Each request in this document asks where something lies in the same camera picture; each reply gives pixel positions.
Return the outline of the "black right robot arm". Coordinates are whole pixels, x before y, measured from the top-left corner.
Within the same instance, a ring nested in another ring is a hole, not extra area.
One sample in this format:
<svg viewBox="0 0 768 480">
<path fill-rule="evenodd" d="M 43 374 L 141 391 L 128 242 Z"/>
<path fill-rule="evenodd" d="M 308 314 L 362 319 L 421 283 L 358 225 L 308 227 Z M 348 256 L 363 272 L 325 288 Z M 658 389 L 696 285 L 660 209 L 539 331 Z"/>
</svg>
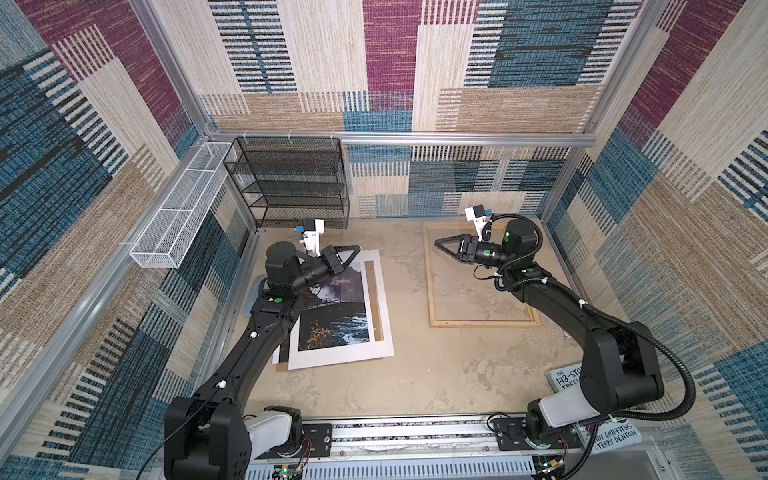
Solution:
<svg viewBox="0 0 768 480">
<path fill-rule="evenodd" d="M 544 235 L 532 220 L 507 215 L 502 239 L 491 239 L 491 218 L 477 234 L 459 234 L 435 241 L 435 247 L 464 264 L 493 270 L 499 292 L 507 292 L 535 308 L 582 348 L 576 386 L 529 403 L 527 439 L 548 444 L 576 423 L 595 424 L 611 415 L 656 401 L 664 384 L 650 331 L 639 322 L 614 322 L 589 312 L 588 303 L 559 282 L 535 260 Z"/>
</svg>

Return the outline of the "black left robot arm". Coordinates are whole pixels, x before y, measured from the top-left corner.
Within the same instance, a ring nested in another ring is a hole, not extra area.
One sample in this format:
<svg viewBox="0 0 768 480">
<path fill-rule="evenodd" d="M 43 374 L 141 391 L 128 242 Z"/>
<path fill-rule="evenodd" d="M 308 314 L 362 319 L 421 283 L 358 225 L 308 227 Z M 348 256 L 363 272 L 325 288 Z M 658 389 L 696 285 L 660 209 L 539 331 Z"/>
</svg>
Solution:
<svg viewBox="0 0 768 480">
<path fill-rule="evenodd" d="M 269 407 L 247 419 L 245 406 L 274 351 L 290 335 L 312 287 L 343 273 L 358 245 L 328 246 L 318 256 L 288 241 L 266 253 L 266 278 L 248 326 L 214 373 L 191 396 L 176 397 L 165 414 L 161 446 L 167 479 L 242 479 L 252 460 L 306 448 L 297 409 Z"/>
</svg>

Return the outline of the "waterfall bridge photo print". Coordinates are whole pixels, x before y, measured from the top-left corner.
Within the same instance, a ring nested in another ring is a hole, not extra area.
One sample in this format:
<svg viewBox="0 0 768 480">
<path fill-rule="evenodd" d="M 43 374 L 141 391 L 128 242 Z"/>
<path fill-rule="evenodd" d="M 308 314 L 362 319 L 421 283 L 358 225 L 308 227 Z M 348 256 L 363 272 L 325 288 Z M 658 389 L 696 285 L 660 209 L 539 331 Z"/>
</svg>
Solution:
<svg viewBox="0 0 768 480">
<path fill-rule="evenodd" d="M 320 350 L 371 341 L 363 275 L 353 263 L 340 275 L 302 293 L 298 350 Z"/>
</svg>

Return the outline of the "light wooden picture frame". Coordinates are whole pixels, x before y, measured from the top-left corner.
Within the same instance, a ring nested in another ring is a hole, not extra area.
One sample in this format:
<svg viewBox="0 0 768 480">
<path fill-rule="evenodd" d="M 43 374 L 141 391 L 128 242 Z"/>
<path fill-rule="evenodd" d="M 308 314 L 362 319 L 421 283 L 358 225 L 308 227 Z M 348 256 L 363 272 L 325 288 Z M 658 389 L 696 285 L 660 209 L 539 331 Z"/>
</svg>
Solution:
<svg viewBox="0 0 768 480">
<path fill-rule="evenodd" d="M 460 234 L 474 235 L 464 221 L 423 224 L 428 312 L 432 327 L 536 328 L 541 324 L 535 309 L 508 293 L 495 289 L 494 268 L 460 263 L 440 252 L 436 239 Z"/>
</svg>

